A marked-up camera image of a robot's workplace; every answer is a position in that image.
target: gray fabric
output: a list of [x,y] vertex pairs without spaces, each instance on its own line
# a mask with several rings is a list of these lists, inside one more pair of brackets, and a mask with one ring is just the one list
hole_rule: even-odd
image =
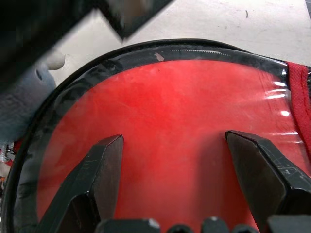
[[307,4],[307,9],[309,12],[310,19],[311,19],[311,0],[306,0],[306,4]]
[[41,64],[0,93],[0,141],[14,142],[23,137],[34,113],[55,87],[54,78]]

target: black rim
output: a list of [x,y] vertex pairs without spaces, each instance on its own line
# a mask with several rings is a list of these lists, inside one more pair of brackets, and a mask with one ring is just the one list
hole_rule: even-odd
[[[11,168],[9,176],[7,178],[6,188],[4,191],[3,202],[2,202],[3,203],[2,212],[1,212],[1,230],[4,233],[10,233],[10,232],[14,231],[14,228],[13,228],[13,209],[14,209],[14,205],[15,205],[17,187],[18,187],[18,182],[20,181],[21,171],[22,171],[26,156],[28,155],[27,150],[29,149],[29,146],[31,144],[32,139],[35,137],[35,132],[36,132],[38,126],[40,124],[42,124],[41,119],[46,114],[50,105],[56,100],[56,98],[66,88],[68,88],[71,83],[73,83],[75,80],[77,80],[83,74],[85,74],[87,71],[90,71],[96,65],[100,64],[102,61],[109,61],[110,59],[115,58],[117,56],[120,56],[122,54],[134,52],[134,51],[140,51],[142,49],[150,49],[152,47],[161,47],[161,46],[182,46],[182,45],[185,45],[185,46],[189,46],[189,45],[191,45],[191,46],[208,46],[208,47],[213,47],[213,48],[232,50],[233,53],[236,51],[240,51],[240,52],[246,53],[248,55],[251,55],[251,56],[247,57],[245,61],[238,62],[240,64],[242,63],[245,65],[247,63],[249,63],[251,59],[257,60],[257,63],[258,63],[258,59],[259,59],[260,60],[259,64],[262,64],[262,63],[264,63],[264,61],[267,61],[267,60],[269,61],[270,64],[274,64],[274,66],[276,65],[276,63],[279,63],[278,67],[277,67],[277,71],[275,71],[275,72],[270,71],[270,69],[271,69],[270,65],[267,67],[266,66],[258,67],[254,64],[251,64],[250,66],[268,71],[268,72],[275,74],[276,76],[280,77],[281,81],[283,81],[283,82],[286,81],[284,79],[284,77],[286,77],[286,75],[285,76],[284,75],[282,75],[282,76],[277,75],[277,74],[280,74],[281,70],[284,70],[285,72],[287,71],[286,64],[281,64],[280,62],[277,62],[275,60],[267,59],[267,58],[260,57],[257,55],[252,55],[251,53],[249,53],[245,50],[241,50],[241,49],[234,47],[234,46],[230,46],[230,45],[220,43],[220,42],[216,42],[216,41],[203,40],[203,39],[175,39],[175,40],[159,40],[159,41],[152,41],[152,42],[144,42],[144,43],[131,45],[128,47],[124,47],[124,48],[109,52],[105,55],[102,55],[102,56],[94,59],[93,61],[89,62],[88,64],[86,64],[85,66],[83,66],[82,68],[80,68],[79,70],[74,72],[72,75],[70,75],[64,82],[62,82],[56,88],[56,90],[45,100],[45,102],[42,104],[42,106],[37,111],[36,115],[34,116],[32,123],[27,130],[27,134],[26,134],[25,139],[22,143],[22,146],[18,152],[18,155],[15,158],[15,161],[13,163],[13,166]],[[115,73],[118,73],[118,72],[121,72],[124,70],[126,70],[126,69],[124,69],[122,67],[120,70],[117,69],[117,71]]]

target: small debris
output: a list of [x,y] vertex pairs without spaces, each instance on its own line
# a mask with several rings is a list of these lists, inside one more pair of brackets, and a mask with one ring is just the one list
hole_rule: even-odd
[[159,62],[163,62],[164,61],[164,57],[162,57],[160,54],[158,54],[157,52],[155,53],[155,56],[156,56],[156,59],[159,61]]

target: red circular pad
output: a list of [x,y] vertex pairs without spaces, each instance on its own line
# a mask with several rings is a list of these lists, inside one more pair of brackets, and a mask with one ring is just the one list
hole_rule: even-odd
[[308,172],[284,91],[269,73],[217,61],[162,62],[110,77],[85,93],[53,132],[38,181],[38,218],[93,144],[123,134],[115,218],[154,218],[163,231],[180,223],[199,232],[210,216],[230,228],[255,226],[225,130],[271,139]]

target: clear plastic cover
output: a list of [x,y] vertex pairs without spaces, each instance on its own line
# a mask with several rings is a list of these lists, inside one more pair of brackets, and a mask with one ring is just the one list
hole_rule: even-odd
[[199,232],[210,216],[256,227],[225,131],[270,139],[310,175],[286,78],[282,62],[201,42],[133,46],[93,61],[56,91],[33,129],[15,230],[35,227],[92,145],[114,134],[124,135],[115,218],[153,218],[163,231],[182,223]]

